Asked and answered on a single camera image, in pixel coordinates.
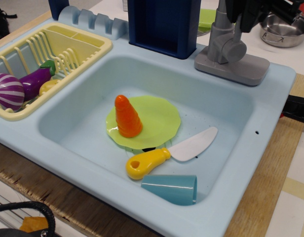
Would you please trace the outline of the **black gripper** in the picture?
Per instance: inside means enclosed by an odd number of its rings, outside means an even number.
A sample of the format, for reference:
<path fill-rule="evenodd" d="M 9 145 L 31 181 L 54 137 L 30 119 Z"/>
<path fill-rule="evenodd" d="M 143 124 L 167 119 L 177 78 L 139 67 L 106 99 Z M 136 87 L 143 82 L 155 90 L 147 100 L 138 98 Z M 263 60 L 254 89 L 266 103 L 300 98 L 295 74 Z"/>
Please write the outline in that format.
<path fill-rule="evenodd" d="M 303 3 L 304 0 L 220 0 L 218 9 L 226 13 L 232 23 L 241 16 L 240 30 L 242 33 L 249 33 L 270 12 L 287 23 L 293 23 L 301 14 L 300 6 Z"/>

